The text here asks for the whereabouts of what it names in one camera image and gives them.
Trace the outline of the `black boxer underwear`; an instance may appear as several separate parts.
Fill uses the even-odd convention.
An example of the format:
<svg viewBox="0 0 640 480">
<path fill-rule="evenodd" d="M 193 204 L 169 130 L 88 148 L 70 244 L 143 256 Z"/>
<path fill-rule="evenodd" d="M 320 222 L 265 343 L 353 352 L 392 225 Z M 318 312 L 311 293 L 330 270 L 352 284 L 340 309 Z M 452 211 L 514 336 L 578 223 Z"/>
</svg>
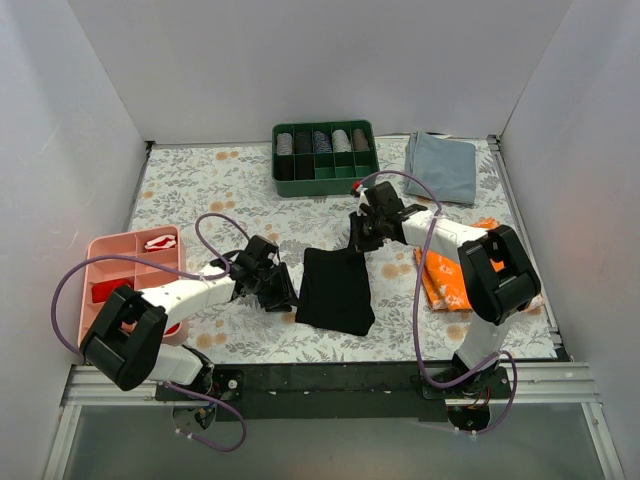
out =
<svg viewBox="0 0 640 480">
<path fill-rule="evenodd" d="M 307 248 L 296 322 L 366 336 L 374 324 L 365 257 L 354 247 Z"/>
</svg>

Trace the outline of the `light blue cloth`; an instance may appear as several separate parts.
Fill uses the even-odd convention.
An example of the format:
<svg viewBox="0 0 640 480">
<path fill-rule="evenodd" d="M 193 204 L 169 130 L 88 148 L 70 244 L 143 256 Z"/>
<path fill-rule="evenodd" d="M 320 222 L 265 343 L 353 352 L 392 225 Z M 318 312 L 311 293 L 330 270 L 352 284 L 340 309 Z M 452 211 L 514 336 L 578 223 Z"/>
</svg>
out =
<svg viewBox="0 0 640 480">
<path fill-rule="evenodd" d="M 476 147 L 471 143 L 414 132 L 406 148 L 405 172 L 428 186 L 441 202 L 473 205 L 475 160 Z"/>
</svg>

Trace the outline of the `orange white patterned cloth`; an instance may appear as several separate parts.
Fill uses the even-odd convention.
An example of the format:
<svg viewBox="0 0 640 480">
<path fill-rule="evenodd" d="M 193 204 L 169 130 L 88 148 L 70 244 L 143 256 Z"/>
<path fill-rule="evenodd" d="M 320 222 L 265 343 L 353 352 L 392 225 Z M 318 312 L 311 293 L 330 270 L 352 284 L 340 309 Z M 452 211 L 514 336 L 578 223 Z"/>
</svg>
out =
<svg viewBox="0 0 640 480">
<path fill-rule="evenodd" d="M 494 218 L 481 218 L 472 225 L 485 230 L 494 229 L 500 223 Z M 414 256 L 416 266 L 422 259 L 422 249 L 415 248 Z M 428 251 L 427 260 L 422 272 L 424 291 L 427 302 L 432 311 L 471 311 L 471 305 L 467 298 L 461 267 L 458 263 L 433 251 Z M 529 314 L 539 313 L 544 305 L 542 294 L 534 297 L 525 310 Z"/>
</svg>

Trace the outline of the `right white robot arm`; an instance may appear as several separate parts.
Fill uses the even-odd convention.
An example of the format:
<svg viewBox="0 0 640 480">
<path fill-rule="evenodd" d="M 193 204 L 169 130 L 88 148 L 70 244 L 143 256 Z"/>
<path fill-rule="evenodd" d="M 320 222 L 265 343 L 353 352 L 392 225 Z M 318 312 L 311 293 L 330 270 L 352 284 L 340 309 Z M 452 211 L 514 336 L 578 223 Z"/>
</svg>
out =
<svg viewBox="0 0 640 480">
<path fill-rule="evenodd" d="M 541 282 L 517 233 L 507 225 L 494 229 L 470 227 L 441 217 L 422 205 L 406 206 L 393 185 L 369 188 L 356 183 L 358 198 L 350 214 L 349 243 L 360 252 L 375 251 L 387 241 L 432 251 L 461 267 L 473 316 L 466 337 L 454 354 L 453 378 L 425 380 L 437 388 L 454 387 L 475 397 L 489 384 L 487 369 L 500 357 L 512 318 L 524 312 L 540 294 Z"/>
</svg>

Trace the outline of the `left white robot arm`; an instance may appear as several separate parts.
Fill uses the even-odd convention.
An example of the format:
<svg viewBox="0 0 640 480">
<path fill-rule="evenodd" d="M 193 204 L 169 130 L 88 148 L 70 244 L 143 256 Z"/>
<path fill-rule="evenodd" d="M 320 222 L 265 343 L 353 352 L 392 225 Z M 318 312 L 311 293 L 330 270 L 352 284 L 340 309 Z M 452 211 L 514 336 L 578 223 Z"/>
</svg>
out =
<svg viewBox="0 0 640 480">
<path fill-rule="evenodd" d="M 289 312 L 298 302 L 279 247 L 258 235 L 243 250 L 184 279 L 143 290 L 116 288 L 79 350 L 123 391 L 146 380 L 171 382 L 200 400 L 213 388 L 214 363 L 191 347 L 164 343 L 164 335 L 202 310 L 252 295 L 267 312 Z"/>
</svg>

